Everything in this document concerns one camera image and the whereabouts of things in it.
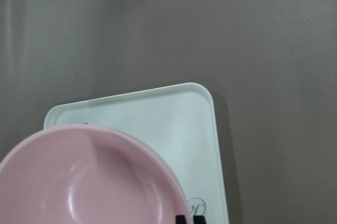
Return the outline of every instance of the pink bowl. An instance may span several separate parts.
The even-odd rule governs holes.
[[[128,135],[93,125],[33,134],[0,163],[0,223],[175,224],[185,195],[168,165]]]

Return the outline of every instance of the circular logo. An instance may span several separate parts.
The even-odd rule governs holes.
[[[206,202],[201,198],[190,199],[189,206],[192,215],[205,215],[206,213]]]

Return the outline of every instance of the gray surface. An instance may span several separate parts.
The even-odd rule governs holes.
[[[0,155],[68,103],[215,99],[231,223],[337,223],[337,0],[0,0]]]

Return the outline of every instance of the white tray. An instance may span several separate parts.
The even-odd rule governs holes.
[[[191,213],[207,224],[229,223],[214,104],[196,83],[108,96],[53,107],[44,128],[88,123],[133,135],[176,174]]]

